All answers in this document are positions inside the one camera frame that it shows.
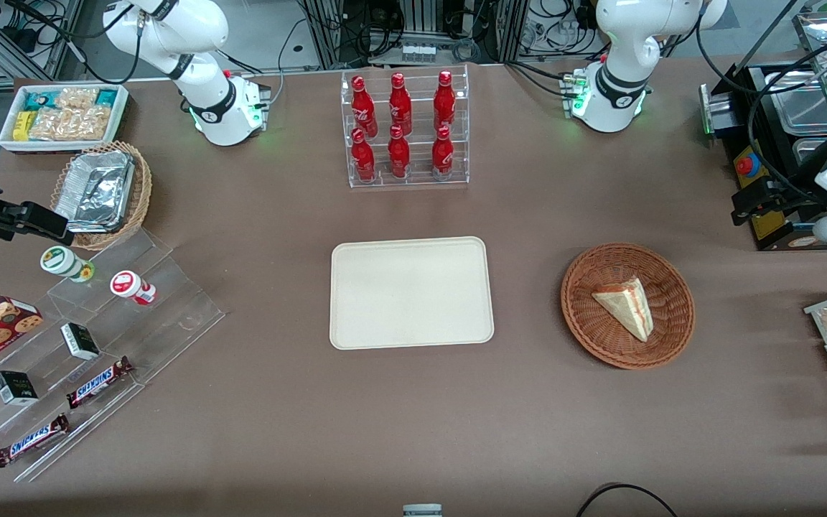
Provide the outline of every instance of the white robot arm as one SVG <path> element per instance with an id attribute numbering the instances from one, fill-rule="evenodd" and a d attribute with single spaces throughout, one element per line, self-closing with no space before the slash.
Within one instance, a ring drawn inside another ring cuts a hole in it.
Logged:
<path id="1" fill-rule="evenodd" d="M 712 27 L 726 0 L 600 0 L 595 19 L 611 40 L 607 61 L 574 72 L 571 115 L 597 131 L 621 131 L 643 102 L 643 91 L 660 59 L 655 36 L 689 32 L 698 22 Z"/>
<path id="2" fill-rule="evenodd" d="M 210 0 L 135 0 L 109 4 L 104 26 L 133 4 L 108 38 L 171 78 L 211 143 L 234 145 L 266 128 L 269 91 L 242 78 L 228 78 L 209 52 L 220 49 L 228 21 Z"/>

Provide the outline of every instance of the clear acrylic shelf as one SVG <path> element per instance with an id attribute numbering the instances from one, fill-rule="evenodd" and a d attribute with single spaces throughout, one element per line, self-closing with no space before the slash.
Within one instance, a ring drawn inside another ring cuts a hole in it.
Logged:
<path id="1" fill-rule="evenodd" d="M 448 180 L 438 181 L 433 177 L 433 143 L 436 141 L 436 128 L 433 127 L 433 96 L 439 86 L 439 72 L 449 70 L 452 73 L 452 89 L 455 90 L 455 121 L 450 127 L 450 140 L 455 146 L 452 156 L 452 171 Z M 398 180 L 391 174 L 391 161 L 388 159 L 388 129 L 391 127 L 391 114 L 388 111 L 388 99 L 391 97 L 391 79 L 377 75 L 370 70 L 343 72 L 341 77 L 341 112 L 344 119 L 344 147 L 347 148 L 347 176 L 351 187 L 442 187 L 466 184 L 470 180 L 469 160 L 469 85 L 466 66 L 447 67 L 412 67 L 404 68 L 404 84 L 411 94 L 413 106 L 413 132 L 407 135 L 411 148 L 411 170 L 407 178 Z M 375 120 L 378 122 L 378 134 L 368 139 L 375 153 L 376 179 L 372 183 L 359 180 L 351 147 L 353 141 L 350 132 L 355 128 L 353 118 L 353 90 L 349 81 L 354 75 L 365 79 L 365 89 L 375 102 Z"/>
<path id="2" fill-rule="evenodd" d="M 170 252 L 168 246 L 141 230 L 92 258 L 96 268 L 92 281 L 74 284 L 63 279 L 37 302 L 46 317 L 44 324 L 0 354 L 0 370 L 27 373 L 39 400 L 30 406 L 7 406 L 0 399 L 0 448 L 50 423 L 60 413 L 69 419 L 71 432 L 26 452 L 1 469 L 3 475 L 14 481 L 32 481 L 42 474 L 224 317 L 209 295 L 181 271 Z M 155 285 L 156 300 L 138 305 L 112 295 L 108 282 L 121 269 L 132 269 Z M 88 327 L 101 355 L 89 361 L 72 357 L 60 334 L 67 321 Z M 67 393 L 122 356 L 127 356 L 135 369 L 94 399 L 69 409 Z"/>

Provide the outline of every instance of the wicker basket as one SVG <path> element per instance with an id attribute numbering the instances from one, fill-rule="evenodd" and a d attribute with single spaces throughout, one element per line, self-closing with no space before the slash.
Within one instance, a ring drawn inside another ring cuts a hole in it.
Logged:
<path id="1" fill-rule="evenodd" d="M 106 246 L 111 245 L 112 242 L 128 238 L 132 236 L 142 226 L 142 221 L 145 219 L 145 213 L 149 210 L 149 196 L 151 196 L 151 171 L 149 164 L 142 159 L 142 154 L 136 150 L 135 147 L 125 144 L 123 141 L 112 141 L 110 144 L 102 144 L 91 149 L 82 151 L 85 154 L 108 153 L 109 151 L 124 151 L 129 153 L 136 160 L 136 170 L 134 171 L 134 183 L 129 190 L 129 201 L 127 203 L 126 220 L 121 226 L 121 229 L 114 233 L 76 233 L 75 240 L 72 245 L 76 248 L 90 249 L 92 251 L 101 251 Z M 60 191 L 62 191 L 62 183 L 66 179 L 66 173 L 69 172 L 69 164 L 62 168 L 59 180 L 56 181 L 56 188 L 50 196 L 50 210 L 56 208 L 56 202 L 60 199 Z"/>
<path id="2" fill-rule="evenodd" d="M 603 284 L 637 276 L 653 313 L 653 333 L 644 343 L 592 297 Z M 595 357 L 640 370 L 669 363 L 685 350 L 695 328 L 695 305 L 682 275 L 650 249 L 610 243 L 587 249 L 567 269 L 561 308 L 570 331 Z"/>

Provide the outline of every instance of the brown table surface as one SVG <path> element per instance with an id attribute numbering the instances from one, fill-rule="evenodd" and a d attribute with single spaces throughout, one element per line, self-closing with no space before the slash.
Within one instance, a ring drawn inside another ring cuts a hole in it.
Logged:
<path id="1" fill-rule="evenodd" d="M 827 252 L 759 253 L 732 226 L 731 167 L 698 115 L 709 69 L 661 63 L 620 134 L 502 66 L 469 73 L 472 183 L 408 192 L 347 186 L 338 73 L 290 75 L 269 130 L 232 148 L 194 131 L 171 82 L 129 83 L 145 225 L 230 314 L 42 477 L 0 470 L 0 514 L 572 515 L 626 481 L 680 515 L 827 516 L 827 356 L 801 311 L 827 299 Z M 3 152 L 6 199 L 49 202 L 65 160 Z M 493 339 L 335 350 L 331 250 L 440 236 L 485 240 Z M 564 323 L 565 269 L 610 241 L 663 254 L 693 292 L 669 366 L 607 366 Z M 0 294 L 55 283 L 46 246 L 0 241 Z M 607 511 L 662 514 L 612 492 L 587 515 Z"/>

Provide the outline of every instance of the red bottle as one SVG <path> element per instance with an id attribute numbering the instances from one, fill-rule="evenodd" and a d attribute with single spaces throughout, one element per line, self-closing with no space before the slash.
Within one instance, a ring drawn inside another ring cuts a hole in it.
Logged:
<path id="1" fill-rule="evenodd" d="M 391 123 L 397 124 L 408 135 L 414 130 L 414 110 L 411 107 L 411 94 L 404 86 L 404 74 L 391 75 L 391 98 L 388 99 L 391 107 Z"/>
<path id="2" fill-rule="evenodd" d="M 448 126 L 439 128 L 433 143 L 433 177 L 439 181 L 448 180 L 452 174 L 452 153 L 455 152 L 455 146 L 449 140 L 450 132 Z"/>
<path id="3" fill-rule="evenodd" d="M 436 114 L 433 118 L 436 131 L 443 124 L 451 127 L 455 121 L 455 90 L 452 89 L 452 73 L 447 70 L 439 72 L 439 88 L 436 89 L 436 97 L 433 97 L 433 111 Z"/>
<path id="4" fill-rule="evenodd" d="M 378 134 L 378 122 L 375 121 L 375 103 L 372 96 L 365 91 L 365 81 L 357 75 L 350 81 L 353 86 L 353 117 L 357 125 L 365 131 L 365 136 L 375 138 Z"/>
<path id="5" fill-rule="evenodd" d="M 411 147 L 407 144 L 404 131 L 398 124 L 391 127 L 388 156 L 391 156 L 391 174 L 394 174 L 398 180 L 405 179 L 411 168 Z"/>
<path id="6" fill-rule="evenodd" d="M 350 153 L 353 154 L 353 164 L 359 175 L 359 181 L 371 183 L 375 181 L 375 155 L 372 147 L 365 141 L 365 134 L 359 128 L 353 128 L 353 147 Z"/>

